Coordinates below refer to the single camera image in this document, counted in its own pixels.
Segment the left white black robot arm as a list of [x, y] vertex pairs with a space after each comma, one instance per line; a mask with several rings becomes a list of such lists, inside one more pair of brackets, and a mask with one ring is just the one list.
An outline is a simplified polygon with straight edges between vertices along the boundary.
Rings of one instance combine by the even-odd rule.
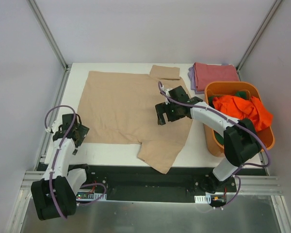
[[89, 128], [82, 125], [78, 114], [62, 115], [62, 124], [53, 133], [51, 161], [42, 179], [31, 185], [31, 193], [40, 220], [68, 217], [76, 212], [76, 194], [93, 183], [87, 164], [69, 168]]

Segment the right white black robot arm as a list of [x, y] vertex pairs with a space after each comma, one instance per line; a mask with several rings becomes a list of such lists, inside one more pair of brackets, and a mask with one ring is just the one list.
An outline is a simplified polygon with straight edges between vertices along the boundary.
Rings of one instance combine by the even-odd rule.
[[226, 179], [261, 151], [261, 141], [251, 120], [230, 117], [198, 97], [190, 98], [182, 86], [165, 89], [158, 82], [158, 88], [165, 97], [165, 102], [155, 106], [159, 125], [166, 124], [164, 116], [169, 122], [188, 117], [207, 125], [223, 138], [225, 157], [212, 170], [209, 178], [211, 190], [222, 190]]

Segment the beige t shirt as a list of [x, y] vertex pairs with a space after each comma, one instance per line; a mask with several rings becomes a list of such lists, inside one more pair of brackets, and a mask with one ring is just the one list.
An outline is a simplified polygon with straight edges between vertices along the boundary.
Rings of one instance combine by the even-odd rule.
[[178, 67], [153, 66], [149, 74], [90, 71], [77, 110], [89, 128], [85, 142], [139, 144], [138, 158], [167, 173], [187, 141], [192, 120], [157, 123], [155, 106], [165, 101], [158, 83], [185, 85]]

